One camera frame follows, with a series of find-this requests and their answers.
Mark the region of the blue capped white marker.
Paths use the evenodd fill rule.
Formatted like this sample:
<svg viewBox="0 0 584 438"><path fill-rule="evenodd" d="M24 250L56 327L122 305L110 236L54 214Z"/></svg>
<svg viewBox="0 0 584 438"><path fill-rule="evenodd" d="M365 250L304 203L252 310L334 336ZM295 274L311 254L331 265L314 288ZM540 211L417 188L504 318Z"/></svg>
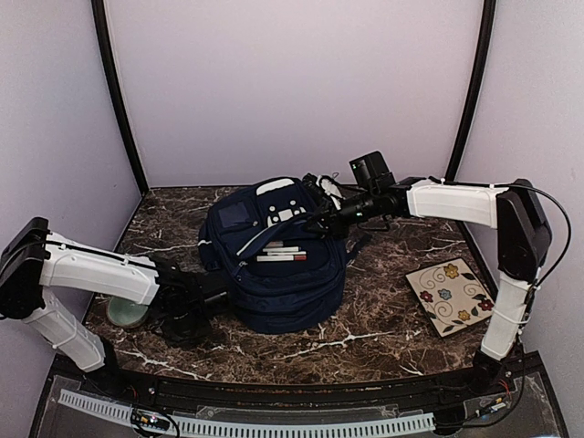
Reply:
<svg viewBox="0 0 584 438"><path fill-rule="evenodd" d="M302 253L302 248L299 246L268 246L263 248L262 251L267 254L300 254Z"/></svg>

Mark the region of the navy blue backpack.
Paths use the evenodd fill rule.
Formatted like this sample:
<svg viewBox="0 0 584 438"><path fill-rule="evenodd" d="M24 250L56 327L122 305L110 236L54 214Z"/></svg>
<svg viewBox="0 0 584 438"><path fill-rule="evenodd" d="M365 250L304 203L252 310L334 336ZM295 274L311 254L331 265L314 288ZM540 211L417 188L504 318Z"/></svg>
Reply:
<svg viewBox="0 0 584 438"><path fill-rule="evenodd" d="M341 305L347 267L367 245L352 248L305 231L318 206L303 183L276 177L244 187L215 203L199 231L198 250L208 272L221 274L234 314L250 329L283 334L316 326ZM267 244L299 246L306 261L258 263Z"/></svg>

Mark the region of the red capped white marker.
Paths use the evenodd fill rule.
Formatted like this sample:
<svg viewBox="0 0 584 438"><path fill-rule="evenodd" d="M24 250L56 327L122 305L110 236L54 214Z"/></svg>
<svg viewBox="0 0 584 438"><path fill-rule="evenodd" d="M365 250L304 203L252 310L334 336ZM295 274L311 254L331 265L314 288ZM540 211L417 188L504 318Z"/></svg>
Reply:
<svg viewBox="0 0 584 438"><path fill-rule="evenodd" d="M275 255L258 255L255 260L258 263L268 263L268 262L296 262L296 261L306 261L306 254L275 254Z"/></svg>

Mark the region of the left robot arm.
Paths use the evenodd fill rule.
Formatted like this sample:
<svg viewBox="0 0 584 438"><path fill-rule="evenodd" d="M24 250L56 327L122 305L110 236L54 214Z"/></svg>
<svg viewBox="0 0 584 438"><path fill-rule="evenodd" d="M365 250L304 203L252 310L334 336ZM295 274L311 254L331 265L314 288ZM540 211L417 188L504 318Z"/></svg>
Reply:
<svg viewBox="0 0 584 438"><path fill-rule="evenodd" d="M179 347L206 336L211 318L227 307L227 287L218 274L185 272L164 259L83 245L50 231L46 218L32 218L1 254L1 315L30 325L81 371L93 372L94 384L110 398L128 391L128 376L116 368L113 348L85 328L51 287L152 309L163 339Z"/></svg>

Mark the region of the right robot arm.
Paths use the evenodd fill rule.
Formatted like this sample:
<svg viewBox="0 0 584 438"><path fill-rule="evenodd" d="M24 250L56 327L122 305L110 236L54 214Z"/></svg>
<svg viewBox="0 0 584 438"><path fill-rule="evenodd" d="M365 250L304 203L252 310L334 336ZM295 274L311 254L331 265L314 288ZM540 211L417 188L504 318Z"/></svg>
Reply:
<svg viewBox="0 0 584 438"><path fill-rule="evenodd" d="M545 268L552 230L540 202L545 192L526 179L507 183L454 182L435 177L394 178L382 154L371 152L349 164L347 185L328 175L306 174L302 183L317 209L307 229L345 237L353 225L373 218L438 218L488 227L496 232L498 287L493 314L466 374L465 387L484 396L501 380L504 361L518 344L536 294L552 273Z"/></svg>

